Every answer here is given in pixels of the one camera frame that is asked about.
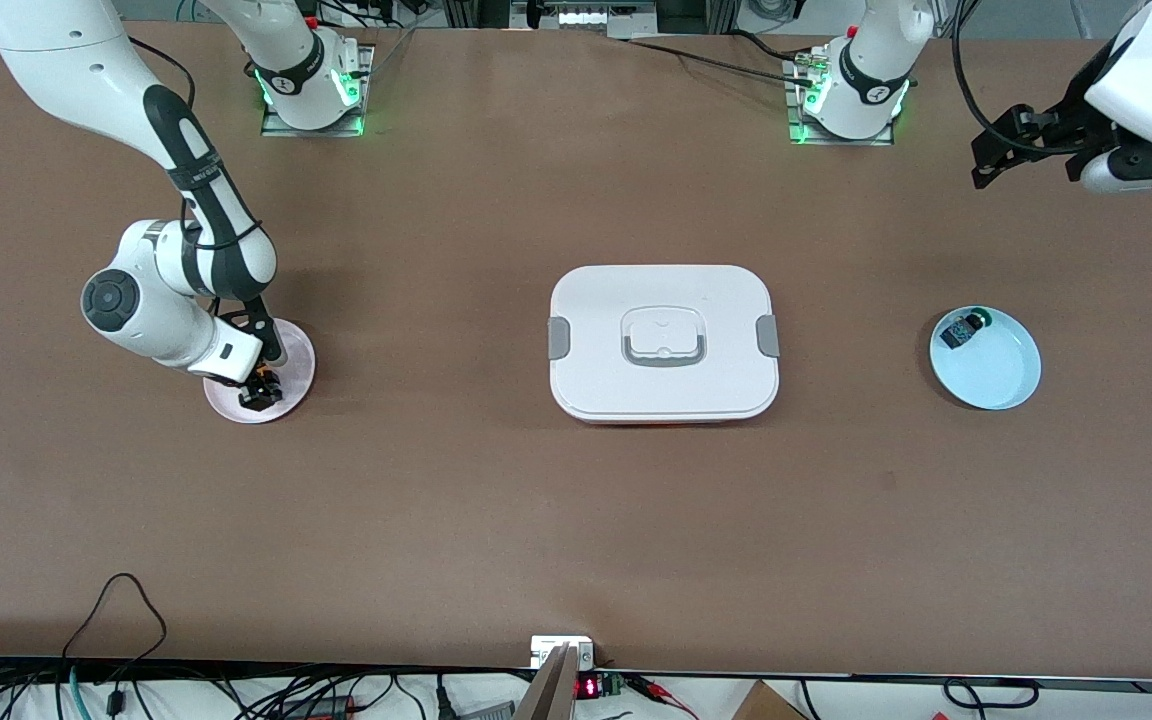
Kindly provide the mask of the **small white socket box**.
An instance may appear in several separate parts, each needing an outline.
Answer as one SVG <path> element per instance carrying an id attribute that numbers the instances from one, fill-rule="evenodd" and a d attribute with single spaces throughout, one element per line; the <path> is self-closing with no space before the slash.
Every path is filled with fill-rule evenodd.
<path id="1" fill-rule="evenodd" d="M 561 646 L 573 646 L 577 650 L 577 664 L 579 664 L 579 670 L 585 673 L 585 670 L 594 669 L 596 661 L 596 644 L 594 641 L 588 637 L 588 635 L 532 635 L 530 642 L 530 657 L 529 667 L 532 670 L 539 670 L 545 661 L 547 661 L 550 652 L 556 650 Z"/>

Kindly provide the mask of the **white lidded box grey latches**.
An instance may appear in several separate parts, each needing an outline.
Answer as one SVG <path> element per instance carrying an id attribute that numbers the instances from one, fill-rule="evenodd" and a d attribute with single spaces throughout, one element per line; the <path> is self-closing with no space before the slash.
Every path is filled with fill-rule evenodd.
<path id="1" fill-rule="evenodd" d="M 550 392 L 591 424 L 745 420 L 780 391 L 771 293 L 742 266 L 579 266 L 547 333 Z"/>

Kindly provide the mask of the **pink round plate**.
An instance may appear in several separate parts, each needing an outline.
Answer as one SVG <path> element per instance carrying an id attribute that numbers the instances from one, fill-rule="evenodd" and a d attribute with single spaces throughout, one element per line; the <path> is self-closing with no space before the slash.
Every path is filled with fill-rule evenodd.
<path id="1" fill-rule="evenodd" d="M 271 372 L 278 378 L 282 397 L 264 410 L 247 409 L 238 402 L 237 388 L 225 387 L 221 382 L 204 379 L 202 387 L 209 404 L 225 419 L 236 420 L 238 424 L 270 423 L 291 414 L 306 400 L 308 392 L 314 382 L 317 361 L 314 344 L 298 325 L 282 318 L 276 318 L 274 324 L 285 348 L 285 363 L 274 366 Z"/>

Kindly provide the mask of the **light blue round plate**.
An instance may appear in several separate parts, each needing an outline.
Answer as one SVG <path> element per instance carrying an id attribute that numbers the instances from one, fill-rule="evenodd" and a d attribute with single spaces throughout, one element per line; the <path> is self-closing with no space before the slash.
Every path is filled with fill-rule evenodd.
<path id="1" fill-rule="evenodd" d="M 929 338 L 929 361 L 942 388 L 965 406 L 1001 411 L 1024 404 L 1043 377 L 1038 343 L 1018 319 L 996 306 L 984 306 L 993 323 L 960 348 L 947 348 L 940 332 L 972 306 L 941 316 Z"/>

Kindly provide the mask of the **black power adapter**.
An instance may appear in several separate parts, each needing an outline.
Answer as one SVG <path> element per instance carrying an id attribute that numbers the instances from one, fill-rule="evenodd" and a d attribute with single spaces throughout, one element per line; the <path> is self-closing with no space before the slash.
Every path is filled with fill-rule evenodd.
<path id="1" fill-rule="evenodd" d="M 274 720 L 355 720 L 361 705 L 348 694 L 320 694 L 282 702 Z"/>

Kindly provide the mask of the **aluminium profile bar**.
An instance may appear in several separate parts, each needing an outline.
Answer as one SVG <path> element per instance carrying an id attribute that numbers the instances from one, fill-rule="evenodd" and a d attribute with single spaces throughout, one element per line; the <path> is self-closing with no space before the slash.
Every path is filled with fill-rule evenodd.
<path id="1" fill-rule="evenodd" d="M 573 720 L 573 697 L 579 675 L 579 643 L 553 644 L 517 703 L 511 720 Z"/>

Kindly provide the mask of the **grey device with light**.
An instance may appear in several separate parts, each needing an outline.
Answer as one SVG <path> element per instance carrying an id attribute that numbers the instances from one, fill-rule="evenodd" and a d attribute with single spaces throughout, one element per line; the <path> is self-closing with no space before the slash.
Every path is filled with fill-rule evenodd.
<path id="1" fill-rule="evenodd" d="M 509 29 L 562 29 L 611 38 L 659 35 L 654 0 L 509 0 Z"/>

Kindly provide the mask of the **red clip leads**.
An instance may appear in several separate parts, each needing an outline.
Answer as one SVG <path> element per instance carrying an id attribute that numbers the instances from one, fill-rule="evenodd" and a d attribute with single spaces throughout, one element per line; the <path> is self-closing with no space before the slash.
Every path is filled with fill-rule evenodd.
<path id="1" fill-rule="evenodd" d="M 650 702 L 684 712 L 687 717 L 690 717 L 690 720 L 702 720 L 684 702 L 677 700 L 664 685 L 650 682 L 645 676 L 626 674 L 623 682 L 626 682 L 626 685 L 631 691 L 641 694 L 641 696 L 647 698 Z"/>

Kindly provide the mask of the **white side table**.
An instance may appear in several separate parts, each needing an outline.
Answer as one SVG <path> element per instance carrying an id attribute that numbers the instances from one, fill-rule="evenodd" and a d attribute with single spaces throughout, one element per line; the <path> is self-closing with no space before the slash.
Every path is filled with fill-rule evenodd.
<path id="1" fill-rule="evenodd" d="M 702 720 L 732 720 L 753 679 L 655 676 Z M 812 720 L 1152 720 L 1152 684 L 1089 689 L 945 688 L 941 683 L 763 680 Z M 439 720 L 440 694 L 460 720 L 506 720 L 526 691 L 511 674 L 276 679 L 170 679 L 54 683 L 40 673 L 0 679 L 0 720 L 274 720 L 282 702 L 348 694 L 355 720 Z M 575 702 L 573 720 L 690 720 L 632 691 Z"/>

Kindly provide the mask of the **brown cardboard piece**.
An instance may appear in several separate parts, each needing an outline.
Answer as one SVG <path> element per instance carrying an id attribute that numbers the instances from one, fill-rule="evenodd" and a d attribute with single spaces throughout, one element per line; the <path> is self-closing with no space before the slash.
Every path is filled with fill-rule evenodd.
<path id="1" fill-rule="evenodd" d="M 812 720 L 763 680 L 755 680 L 732 720 Z"/>

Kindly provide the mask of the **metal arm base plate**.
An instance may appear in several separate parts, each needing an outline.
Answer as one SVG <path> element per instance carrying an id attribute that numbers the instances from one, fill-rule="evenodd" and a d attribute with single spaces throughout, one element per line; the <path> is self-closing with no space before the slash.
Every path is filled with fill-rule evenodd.
<path id="1" fill-rule="evenodd" d="M 788 77 L 785 82 L 785 99 L 788 138 L 791 142 L 814 146 L 890 146 L 895 142 L 893 127 L 902 109 L 901 97 L 905 94 L 908 86 L 902 88 L 901 94 L 897 94 L 899 100 L 892 105 L 887 118 L 884 118 L 886 123 L 881 132 L 865 138 L 847 138 L 832 132 L 809 113 L 809 109 L 817 109 L 823 104 L 833 85 L 826 69 L 826 58 L 797 53 L 794 60 L 782 61 L 782 71 Z"/>
<path id="2" fill-rule="evenodd" d="M 371 79 L 372 60 L 376 46 L 357 45 L 346 41 L 344 50 L 338 53 L 339 69 L 326 73 L 326 82 L 332 88 L 329 104 L 340 105 L 342 114 L 332 123 L 319 128 L 305 129 L 289 126 L 280 118 L 276 106 L 270 97 L 265 97 L 265 108 L 262 109 L 262 136 L 301 137 L 301 138 L 356 138 L 365 135 L 366 109 Z"/>

